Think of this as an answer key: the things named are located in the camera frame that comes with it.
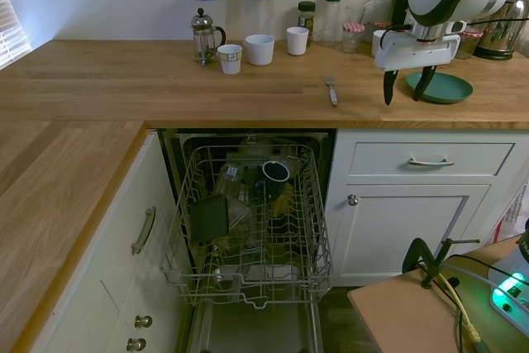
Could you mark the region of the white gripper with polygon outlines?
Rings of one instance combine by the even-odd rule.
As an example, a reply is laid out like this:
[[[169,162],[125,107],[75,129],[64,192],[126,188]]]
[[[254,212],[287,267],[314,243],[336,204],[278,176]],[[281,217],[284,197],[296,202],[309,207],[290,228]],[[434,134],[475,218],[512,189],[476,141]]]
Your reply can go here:
[[[393,86],[398,70],[421,68],[421,78],[414,89],[412,99],[418,102],[425,93],[436,72],[436,66],[449,64],[460,44],[459,35],[443,36],[432,42],[420,42],[407,32],[381,31],[379,47],[374,63],[384,73],[384,102],[389,106],[393,100]]]

